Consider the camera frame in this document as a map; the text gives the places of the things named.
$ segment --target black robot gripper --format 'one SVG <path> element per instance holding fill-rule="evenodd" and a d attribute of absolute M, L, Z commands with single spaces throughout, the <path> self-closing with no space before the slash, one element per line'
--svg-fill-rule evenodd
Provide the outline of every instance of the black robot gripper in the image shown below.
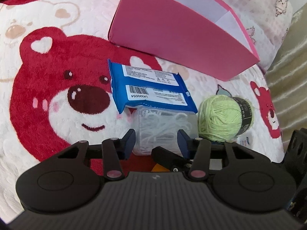
<path fill-rule="evenodd" d="M 297 205 L 291 213 L 300 219 L 307 212 L 307 201 L 296 199 L 307 195 L 305 129 L 294 132 L 281 163 L 237 143 L 191 139 L 183 130 L 177 142 L 182 156 L 163 147 L 151 154 L 172 172 L 130 172 L 127 177 L 119 160 L 131 155 L 133 129 L 122 139 L 97 145 L 82 140 L 67 147 L 19 177 L 16 192 L 25 212 L 9 227 L 226 230 L 230 222 L 238 222 L 237 230 L 301 227 L 287 209 L 291 202 Z M 103 176 L 90 169 L 91 159 L 102 159 Z M 212 159 L 221 160 L 220 170 L 210 168 Z M 76 221 L 80 224 L 70 227 Z"/>

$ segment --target open pink box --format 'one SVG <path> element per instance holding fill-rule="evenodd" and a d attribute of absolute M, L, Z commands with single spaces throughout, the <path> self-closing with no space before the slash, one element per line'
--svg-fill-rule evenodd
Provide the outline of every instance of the open pink box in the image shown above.
<path fill-rule="evenodd" d="M 227 81 L 259 62 L 222 0 L 120 0 L 109 41 Z"/>

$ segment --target yarn ball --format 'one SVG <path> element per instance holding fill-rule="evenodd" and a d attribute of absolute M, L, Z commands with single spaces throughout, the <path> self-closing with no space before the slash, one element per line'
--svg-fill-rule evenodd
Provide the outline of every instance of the yarn ball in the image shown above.
<path fill-rule="evenodd" d="M 230 141 L 236 137 L 241 125 L 241 109 L 231 97 L 213 95 L 201 103 L 198 110 L 199 136 L 218 142 Z"/>

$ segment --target blue wet wipes package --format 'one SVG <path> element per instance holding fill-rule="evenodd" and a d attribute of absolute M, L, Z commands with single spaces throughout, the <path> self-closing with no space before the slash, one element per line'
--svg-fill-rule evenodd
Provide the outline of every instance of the blue wet wipes package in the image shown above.
<path fill-rule="evenodd" d="M 140 105 L 197 113 L 179 74 L 132 67 L 108 60 L 113 99 L 119 114 Z"/>

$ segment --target bear eye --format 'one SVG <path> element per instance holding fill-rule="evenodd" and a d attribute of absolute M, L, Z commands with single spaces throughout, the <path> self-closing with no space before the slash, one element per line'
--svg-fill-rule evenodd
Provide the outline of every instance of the bear eye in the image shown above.
<path fill-rule="evenodd" d="M 106 84 L 109 82 L 109 78 L 108 78 L 107 76 L 101 75 L 101 76 L 99 77 L 99 81 L 100 81 L 102 84 L 106 85 Z"/>
<path fill-rule="evenodd" d="M 72 79 L 73 78 L 73 72 L 71 70 L 66 70 L 63 73 L 64 79 Z"/>

